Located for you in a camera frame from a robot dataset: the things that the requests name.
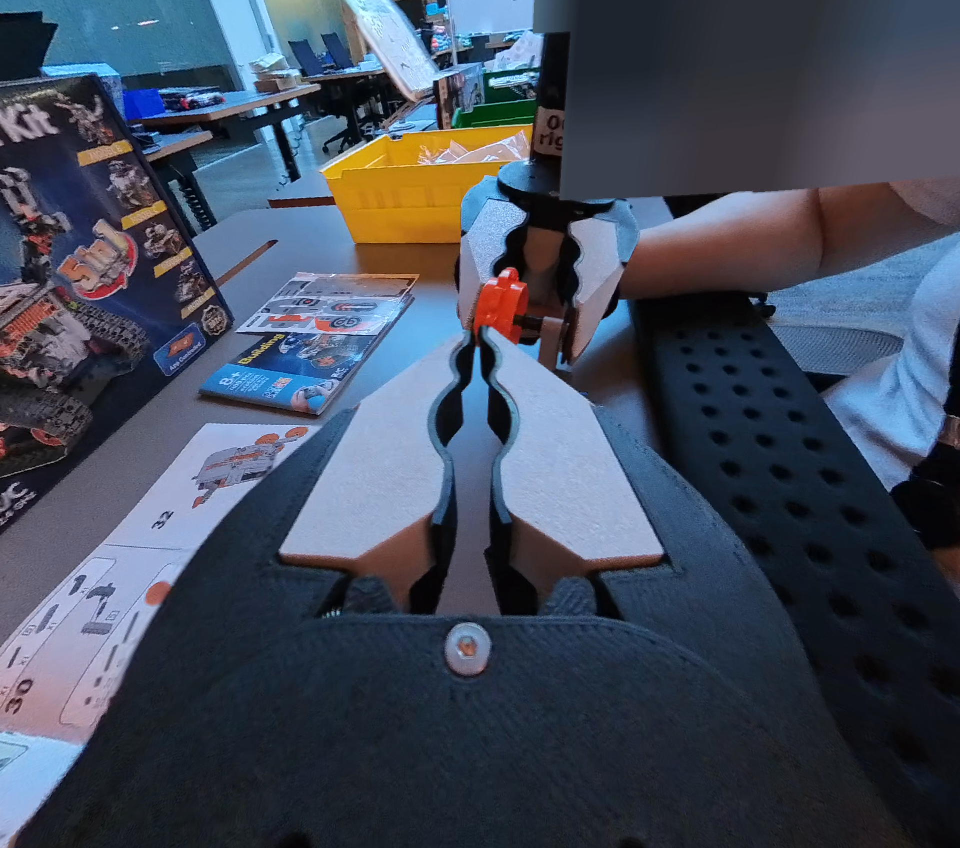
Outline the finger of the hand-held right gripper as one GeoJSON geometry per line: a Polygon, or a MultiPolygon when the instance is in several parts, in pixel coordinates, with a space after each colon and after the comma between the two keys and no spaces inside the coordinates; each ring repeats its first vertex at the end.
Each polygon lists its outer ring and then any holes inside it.
{"type": "Polygon", "coordinates": [[[561,344],[565,362],[575,364],[581,358],[616,305],[623,268],[615,223],[594,217],[570,224],[558,261],[558,298],[566,325],[561,344]]]}
{"type": "Polygon", "coordinates": [[[458,315],[462,326],[474,329],[481,289],[507,267],[524,277],[524,245],[529,216],[509,201],[490,198],[462,235],[458,260],[458,315]]]}

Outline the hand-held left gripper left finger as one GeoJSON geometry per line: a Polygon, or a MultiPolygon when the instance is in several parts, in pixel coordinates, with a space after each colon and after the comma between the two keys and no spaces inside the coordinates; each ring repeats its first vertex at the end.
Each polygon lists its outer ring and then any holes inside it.
{"type": "Polygon", "coordinates": [[[474,350],[462,331],[348,413],[279,547],[282,563],[379,578],[401,609],[436,612],[457,534],[450,442],[474,350]]]}

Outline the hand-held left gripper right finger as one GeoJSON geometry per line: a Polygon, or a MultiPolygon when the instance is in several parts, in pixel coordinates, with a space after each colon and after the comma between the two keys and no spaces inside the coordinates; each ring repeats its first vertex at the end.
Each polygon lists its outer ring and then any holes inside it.
{"type": "Polygon", "coordinates": [[[594,404],[480,330],[491,463],[486,566],[503,615],[534,615],[565,578],[648,569],[666,552],[594,404]]]}

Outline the orange toy wheel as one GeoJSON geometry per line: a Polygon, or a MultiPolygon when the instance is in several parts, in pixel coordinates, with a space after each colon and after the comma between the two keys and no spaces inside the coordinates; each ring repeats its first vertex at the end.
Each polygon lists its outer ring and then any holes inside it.
{"type": "Polygon", "coordinates": [[[511,266],[486,280],[478,294],[472,321],[476,338],[483,328],[492,328],[513,344],[521,342],[523,328],[517,323],[527,314],[529,289],[511,266]]]}

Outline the person's right forearm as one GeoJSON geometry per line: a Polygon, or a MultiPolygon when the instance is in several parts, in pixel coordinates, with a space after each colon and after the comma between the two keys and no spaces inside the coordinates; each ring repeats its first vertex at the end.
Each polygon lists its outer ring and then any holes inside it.
{"type": "Polygon", "coordinates": [[[642,231],[620,293],[642,300],[791,288],[890,257],[922,225],[885,183],[728,194],[642,231]]]}

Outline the wooden top desk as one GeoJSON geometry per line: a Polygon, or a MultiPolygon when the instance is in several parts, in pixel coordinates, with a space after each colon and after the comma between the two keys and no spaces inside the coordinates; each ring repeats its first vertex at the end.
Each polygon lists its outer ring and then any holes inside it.
{"type": "Polygon", "coordinates": [[[178,211],[190,235],[210,230],[217,219],[196,179],[195,150],[214,140],[209,130],[190,130],[157,135],[155,144],[145,147],[143,155],[163,194],[178,211]]]}
{"type": "Polygon", "coordinates": [[[226,92],[223,95],[224,101],[217,105],[168,111],[150,117],[133,116],[131,122],[162,134],[172,134],[176,130],[199,126],[204,130],[220,131],[235,139],[246,138],[257,129],[270,127],[288,180],[296,182],[302,174],[282,123],[294,118],[301,111],[292,104],[293,100],[318,93],[320,89],[318,84],[305,83],[279,92],[226,92]]]}

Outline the clear plastic parts bag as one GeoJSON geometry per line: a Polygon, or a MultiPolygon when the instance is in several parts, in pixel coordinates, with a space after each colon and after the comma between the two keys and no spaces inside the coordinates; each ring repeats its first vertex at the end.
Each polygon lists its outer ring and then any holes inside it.
{"type": "Polygon", "coordinates": [[[446,148],[433,150],[421,146],[416,162],[419,165],[463,165],[487,162],[525,160],[530,155],[529,141],[524,132],[498,139],[483,146],[468,148],[456,140],[446,148]]]}

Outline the green plastic bin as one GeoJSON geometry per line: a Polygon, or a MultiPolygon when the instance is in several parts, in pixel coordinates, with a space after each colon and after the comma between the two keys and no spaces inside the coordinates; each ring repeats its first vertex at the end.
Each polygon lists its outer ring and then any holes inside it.
{"type": "Polygon", "coordinates": [[[474,102],[470,111],[457,108],[451,126],[464,129],[532,124],[540,74],[539,68],[484,71],[483,101],[474,102]]]}

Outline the yellow plastic bin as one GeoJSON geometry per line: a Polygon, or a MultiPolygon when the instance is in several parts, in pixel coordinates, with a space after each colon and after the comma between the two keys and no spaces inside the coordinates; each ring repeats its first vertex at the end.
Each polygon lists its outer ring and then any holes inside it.
{"type": "Polygon", "coordinates": [[[454,140],[474,148],[521,131],[530,146],[530,124],[381,135],[320,172],[356,244],[459,242],[463,197],[509,162],[423,166],[421,146],[443,149],[454,140]]]}

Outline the dark toy box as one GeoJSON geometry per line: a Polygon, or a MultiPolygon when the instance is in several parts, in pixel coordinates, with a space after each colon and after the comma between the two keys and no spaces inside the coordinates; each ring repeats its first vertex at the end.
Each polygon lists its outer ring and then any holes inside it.
{"type": "Polygon", "coordinates": [[[438,130],[453,127],[457,110],[470,112],[485,102],[482,62],[457,63],[440,70],[433,79],[438,130]]]}

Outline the blue instruction booklet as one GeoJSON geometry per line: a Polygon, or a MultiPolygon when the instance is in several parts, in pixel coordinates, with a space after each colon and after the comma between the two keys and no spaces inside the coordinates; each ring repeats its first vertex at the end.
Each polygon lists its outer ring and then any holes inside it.
{"type": "Polygon", "coordinates": [[[413,303],[388,299],[382,314],[344,314],[335,328],[270,332],[214,371],[199,386],[202,396],[317,417],[342,394],[413,303]]]}

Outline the sticker sheet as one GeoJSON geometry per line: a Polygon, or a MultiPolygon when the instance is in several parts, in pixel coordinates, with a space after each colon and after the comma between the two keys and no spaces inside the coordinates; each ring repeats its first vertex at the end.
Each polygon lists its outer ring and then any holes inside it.
{"type": "Polygon", "coordinates": [[[236,332],[377,336],[411,304],[418,280],[416,274],[298,272],[236,332]]]}

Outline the black office chair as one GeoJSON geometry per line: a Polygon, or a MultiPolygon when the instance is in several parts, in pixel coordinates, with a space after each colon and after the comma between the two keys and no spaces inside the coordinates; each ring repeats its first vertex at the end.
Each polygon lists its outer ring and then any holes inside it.
{"type": "Polygon", "coordinates": [[[319,102],[327,114],[345,119],[345,129],[322,144],[324,154],[330,153],[330,144],[340,140],[339,151],[356,145],[362,137],[361,118],[357,111],[363,104],[377,98],[380,76],[371,72],[334,74],[318,82],[319,102]]]}

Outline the leaning white panel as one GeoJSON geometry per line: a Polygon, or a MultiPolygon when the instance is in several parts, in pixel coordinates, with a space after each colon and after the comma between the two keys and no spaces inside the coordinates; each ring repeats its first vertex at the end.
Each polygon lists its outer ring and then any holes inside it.
{"type": "Polygon", "coordinates": [[[360,34],[404,98],[423,100],[434,94],[440,70],[406,15],[392,0],[342,0],[354,15],[360,34]]]}

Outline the open assembly manual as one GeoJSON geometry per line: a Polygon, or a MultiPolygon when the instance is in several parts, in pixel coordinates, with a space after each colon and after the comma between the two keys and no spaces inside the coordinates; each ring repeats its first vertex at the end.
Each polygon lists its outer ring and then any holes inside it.
{"type": "Polygon", "coordinates": [[[141,501],[27,617],[1,655],[1,765],[84,745],[146,630],[222,518],[315,425],[207,424],[141,501]]]}

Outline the grey mesh chair seat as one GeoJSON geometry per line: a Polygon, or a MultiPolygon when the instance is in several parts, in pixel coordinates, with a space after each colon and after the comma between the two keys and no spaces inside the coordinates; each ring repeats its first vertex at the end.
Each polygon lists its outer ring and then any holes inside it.
{"type": "Polygon", "coordinates": [[[798,367],[813,374],[846,377],[894,357],[904,345],[897,335],[854,327],[775,323],[770,328],[798,367]]]}

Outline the stacked cardboard boxes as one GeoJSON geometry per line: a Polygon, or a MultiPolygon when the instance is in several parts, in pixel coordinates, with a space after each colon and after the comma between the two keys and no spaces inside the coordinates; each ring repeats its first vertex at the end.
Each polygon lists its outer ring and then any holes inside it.
{"type": "Polygon", "coordinates": [[[298,84],[299,71],[290,69],[285,55],[279,52],[261,55],[247,66],[259,93],[277,93],[298,84]]]}

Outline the person's white shirt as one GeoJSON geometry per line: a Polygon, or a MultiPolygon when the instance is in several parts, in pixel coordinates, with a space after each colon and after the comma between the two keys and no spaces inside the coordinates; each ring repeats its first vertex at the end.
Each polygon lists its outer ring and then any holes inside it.
{"type": "MultiPolygon", "coordinates": [[[[958,231],[958,176],[885,184],[922,219],[909,245],[897,253],[958,231]]],[[[959,573],[958,259],[954,245],[920,282],[901,351],[859,369],[825,398],[954,594],[959,573]]]]}

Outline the toy robot kit box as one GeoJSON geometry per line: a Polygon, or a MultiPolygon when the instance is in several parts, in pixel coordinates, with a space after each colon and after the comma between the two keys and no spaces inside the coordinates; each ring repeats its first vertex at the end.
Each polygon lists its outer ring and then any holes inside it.
{"type": "Polygon", "coordinates": [[[234,324],[93,74],[1,91],[1,530],[234,324]]]}

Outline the black monitor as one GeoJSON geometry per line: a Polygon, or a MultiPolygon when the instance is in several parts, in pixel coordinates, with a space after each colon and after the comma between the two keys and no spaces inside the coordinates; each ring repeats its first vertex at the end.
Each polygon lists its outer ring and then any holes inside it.
{"type": "Polygon", "coordinates": [[[1,82],[41,77],[59,25],[40,11],[1,13],[1,82]]]}

